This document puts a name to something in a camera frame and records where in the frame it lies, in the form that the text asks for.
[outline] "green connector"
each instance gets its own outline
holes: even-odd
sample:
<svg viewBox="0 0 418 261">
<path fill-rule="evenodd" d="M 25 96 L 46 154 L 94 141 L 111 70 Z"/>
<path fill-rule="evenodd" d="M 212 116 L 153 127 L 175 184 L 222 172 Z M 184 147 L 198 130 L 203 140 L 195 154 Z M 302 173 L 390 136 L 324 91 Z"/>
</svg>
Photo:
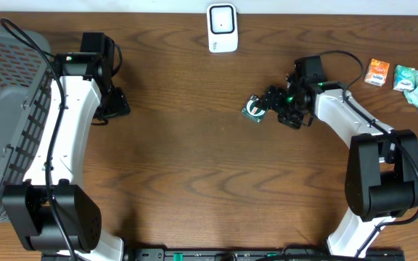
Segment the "green connector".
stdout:
<svg viewBox="0 0 418 261">
<path fill-rule="evenodd" d="M 173 261 L 183 261 L 183 254 L 173 254 Z"/>
</svg>

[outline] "wood grain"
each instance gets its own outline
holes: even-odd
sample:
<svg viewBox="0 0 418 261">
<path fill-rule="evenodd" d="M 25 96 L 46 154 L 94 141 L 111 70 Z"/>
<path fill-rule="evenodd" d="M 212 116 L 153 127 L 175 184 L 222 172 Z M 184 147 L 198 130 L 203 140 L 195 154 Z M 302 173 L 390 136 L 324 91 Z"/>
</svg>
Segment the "wood grain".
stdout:
<svg viewBox="0 0 418 261">
<path fill-rule="evenodd" d="M 269 113 L 240 115 L 251 94 L 284 84 L 293 61 L 330 49 L 418 69 L 418 17 L 239 16 L 239 48 L 211 54 L 201 14 L 0 13 L 46 37 L 52 52 L 77 51 L 82 32 L 104 31 L 121 46 L 115 84 L 128 117 L 93 127 L 84 160 L 88 195 L 103 227 L 135 246 L 282 247 L 320 244 L 346 211 L 348 149 L 324 123 L 291 130 Z M 323 58 L 330 80 L 348 82 L 357 64 Z M 418 135 L 418 114 L 391 91 L 359 82 L 356 100 L 396 129 Z M 375 247 L 418 260 L 418 221 L 387 228 Z M 0 260 L 37 260 L 10 224 L 0 224 Z"/>
</svg>

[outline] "white wall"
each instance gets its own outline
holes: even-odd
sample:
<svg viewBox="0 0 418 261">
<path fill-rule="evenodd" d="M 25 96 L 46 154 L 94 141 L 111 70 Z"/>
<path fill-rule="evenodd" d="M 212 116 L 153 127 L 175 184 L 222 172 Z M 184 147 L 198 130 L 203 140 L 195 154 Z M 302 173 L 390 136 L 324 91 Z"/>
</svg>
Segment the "white wall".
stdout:
<svg viewBox="0 0 418 261">
<path fill-rule="evenodd" d="M 203 13 L 210 0 L 0 0 L 0 11 Z M 239 13 L 418 15 L 418 0 L 231 0 Z"/>
</svg>

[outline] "plastic basket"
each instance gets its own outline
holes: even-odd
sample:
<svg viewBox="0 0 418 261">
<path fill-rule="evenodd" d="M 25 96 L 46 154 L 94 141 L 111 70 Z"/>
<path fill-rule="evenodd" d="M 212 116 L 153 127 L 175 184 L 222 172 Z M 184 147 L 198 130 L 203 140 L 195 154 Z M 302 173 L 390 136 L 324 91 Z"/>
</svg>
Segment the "plastic basket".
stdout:
<svg viewBox="0 0 418 261">
<path fill-rule="evenodd" d="M 28 35 L 44 51 L 45 38 Z M 4 186 L 21 184 L 38 150 L 51 102 L 51 78 L 34 50 L 0 26 L 0 222 L 8 221 L 2 207 Z"/>
</svg>

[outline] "orange box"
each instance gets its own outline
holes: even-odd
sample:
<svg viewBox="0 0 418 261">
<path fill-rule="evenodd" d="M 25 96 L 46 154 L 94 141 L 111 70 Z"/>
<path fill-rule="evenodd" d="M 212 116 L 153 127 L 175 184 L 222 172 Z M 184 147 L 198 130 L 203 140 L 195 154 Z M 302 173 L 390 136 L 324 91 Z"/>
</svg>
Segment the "orange box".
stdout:
<svg viewBox="0 0 418 261">
<path fill-rule="evenodd" d="M 372 59 L 369 64 L 369 69 L 367 69 L 364 81 L 376 86 L 382 86 L 385 84 L 389 69 L 389 63 Z"/>
</svg>

